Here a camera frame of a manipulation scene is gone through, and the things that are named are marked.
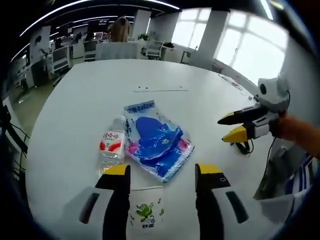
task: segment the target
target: white table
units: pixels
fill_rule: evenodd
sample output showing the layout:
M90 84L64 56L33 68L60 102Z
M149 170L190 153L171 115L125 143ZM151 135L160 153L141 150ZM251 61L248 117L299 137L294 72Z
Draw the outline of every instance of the white table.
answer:
M134 92L137 87L189 91ZM254 104L216 73L156 60L102 60L75 65L47 99L33 128L27 155L26 189L36 221L50 229L63 206L98 180L99 142L123 107L148 100L191 135L195 150L164 187L165 238L199 239L195 164L219 166L238 193L252 197L263 177L272 137L254 140L241 156L222 142L235 126L218 125L229 112ZM160 185L132 160L131 189Z

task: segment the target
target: water bottle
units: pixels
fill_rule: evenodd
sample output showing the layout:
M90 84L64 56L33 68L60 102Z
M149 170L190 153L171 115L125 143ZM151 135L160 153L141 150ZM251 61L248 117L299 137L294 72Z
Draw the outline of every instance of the water bottle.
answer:
M105 170L113 165L125 162L126 148L126 118L116 117L100 142L98 160L98 175L102 176Z

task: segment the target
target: black cable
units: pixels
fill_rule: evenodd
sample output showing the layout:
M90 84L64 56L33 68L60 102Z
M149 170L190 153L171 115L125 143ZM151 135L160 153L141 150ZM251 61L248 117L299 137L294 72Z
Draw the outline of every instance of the black cable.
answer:
M11 122L10 122L10 124L11 124L12 126L14 126L15 128L19 129L28 139L30 139L30 137L29 137L20 127L14 125L14 124L11 123Z
M291 101L291 94L290 94L289 91L288 91L288 94L289 94L289 102L288 102L288 108L289 108L289 106L290 106L290 101Z
M271 145L270 145L270 148L269 148L269 151L268 151L268 156L266 157L266 165L265 165L265 169L264 169L264 174L263 174L263 175L265 175L266 172L267 172L267 166L268 166L268 162L269 162L269 157L270 157L271 148L272 148L272 146L274 145L276 139L277 139L277 138L275 137L275 138L273 139Z
M236 89L238 89L238 90L240 90L240 91L243 90L243 88L240 86L240 83L235 83L235 82L231 81L230 79L228 79L228 78L226 78L226 77L224 77L224 76L222 76L222 75L220 75L220 74L218 74L218 76L219 76L220 78L226 80L229 84L231 84L232 86L234 86Z
M254 145L254 141L252 141L252 139L250 139L251 144L252 144L252 150L248 152L248 154L252 154L252 152L255 150L255 145Z
M16 160L14 160L14 162L19 166L20 169L22 170L26 170L25 168L23 168Z

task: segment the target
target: potted plant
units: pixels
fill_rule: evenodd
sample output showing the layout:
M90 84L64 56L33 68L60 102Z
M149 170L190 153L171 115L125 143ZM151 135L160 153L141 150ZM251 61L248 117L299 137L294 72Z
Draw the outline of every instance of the potted plant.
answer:
M140 35L138 35L138 40L143 40L143 41L148 41L149 40L149 36L148 34L145 34L145 33L141 33Z
M170 49L174 49L175 48L175 45L172 42L169 42L169 41L165 42L163 44L163 46L167 47L167 48L170 48Z

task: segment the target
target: blue plastic bag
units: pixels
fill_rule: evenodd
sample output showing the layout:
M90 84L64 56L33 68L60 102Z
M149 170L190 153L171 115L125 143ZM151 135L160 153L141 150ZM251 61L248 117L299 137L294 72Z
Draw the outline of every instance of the blue plastic bag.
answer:
M124 115L127 155L166 183L194 149L189 134L162 115L153 100L126 106Z

